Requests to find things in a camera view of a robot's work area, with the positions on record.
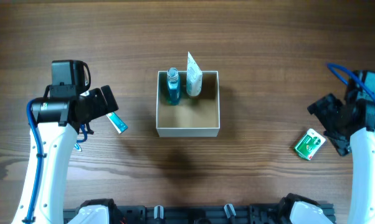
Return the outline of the green Dettol soap box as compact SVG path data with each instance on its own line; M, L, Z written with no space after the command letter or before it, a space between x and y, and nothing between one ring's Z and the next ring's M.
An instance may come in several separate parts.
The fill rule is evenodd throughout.
M309 129L295 145L295 152L302 158L310 161L326 139L314 129Z

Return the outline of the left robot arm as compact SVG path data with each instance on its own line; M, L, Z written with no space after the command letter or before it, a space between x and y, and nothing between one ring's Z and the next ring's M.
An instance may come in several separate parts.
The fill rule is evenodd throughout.
M30 156L13 223L62 223L69 159L77 136L93 134L89 123L118 110L108 85L91 89L88 65L54 60L52 83L28 102Z

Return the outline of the white lotion tube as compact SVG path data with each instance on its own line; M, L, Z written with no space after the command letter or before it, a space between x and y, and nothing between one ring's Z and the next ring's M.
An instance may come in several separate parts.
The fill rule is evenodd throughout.
M187 53L186 92L191 97L197 97L202 90L202 71L190 52Z

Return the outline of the blue mouthwash bottle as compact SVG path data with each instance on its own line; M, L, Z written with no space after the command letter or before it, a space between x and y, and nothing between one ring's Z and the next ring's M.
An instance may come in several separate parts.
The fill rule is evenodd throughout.
M177 68L171 67L167 71L166 83L169 93L169 103L177 105L181 98L181 78Z

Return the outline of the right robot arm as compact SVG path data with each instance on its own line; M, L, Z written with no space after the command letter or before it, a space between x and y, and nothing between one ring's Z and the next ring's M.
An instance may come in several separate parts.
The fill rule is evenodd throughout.
M341 156L352 155L348 223L375 223L375 72L348 71L344 101L329 94L307 110Z

